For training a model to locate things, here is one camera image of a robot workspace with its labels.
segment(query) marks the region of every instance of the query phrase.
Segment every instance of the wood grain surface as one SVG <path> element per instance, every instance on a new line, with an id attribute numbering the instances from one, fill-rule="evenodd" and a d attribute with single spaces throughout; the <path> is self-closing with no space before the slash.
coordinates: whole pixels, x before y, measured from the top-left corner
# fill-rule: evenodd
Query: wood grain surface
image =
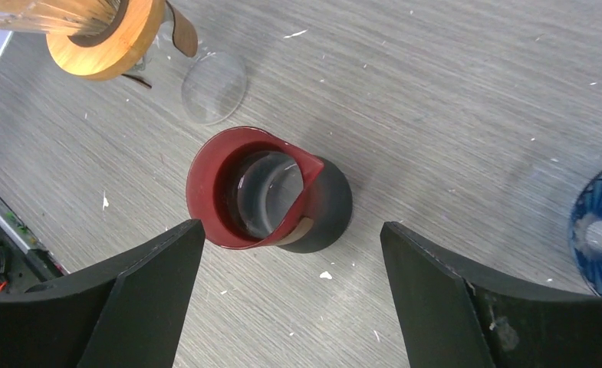
<path id="1" fill-rule="evenodd" d="M 229 127 L 329 158 L 355 198 L 350 229 L 317 254 L 208 245 L 176 367 L 408 366 L 380 250 L 387 220 L 587 292 L 566 228 L 602 169 L 602 0 L 174 5 L 200 52 L 247 63 L 245 99 L 218 125 L 182 107 L 187 60 L 155 56 L 147 91 L 64 73 L 37 35 L 15 35 L 2 58 L 0 195 L 67 268 L 186 219 L 189 164 Z"/>

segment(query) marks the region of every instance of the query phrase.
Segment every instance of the white paint fleck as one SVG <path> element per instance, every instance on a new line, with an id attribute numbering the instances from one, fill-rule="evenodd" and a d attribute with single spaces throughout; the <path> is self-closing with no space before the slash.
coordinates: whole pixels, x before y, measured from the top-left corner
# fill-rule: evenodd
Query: white paint fleck
<path id="1" fill-rule="evenodd" d="M 309 31 L 309 29 L 304 29 L 303 31 L 292 33 L 289 36 L 284 36 L 283 38 L 292 38 L 292 37 L 300 36 L 300 35 L 304 34 L 307 31 Z"/>
<path id="2" fill-rule="evenodd" d="M 107 199 L 107 191 L 105 190 L 102 194 L 102 211 L 109 206 L 109 200 Z"/>

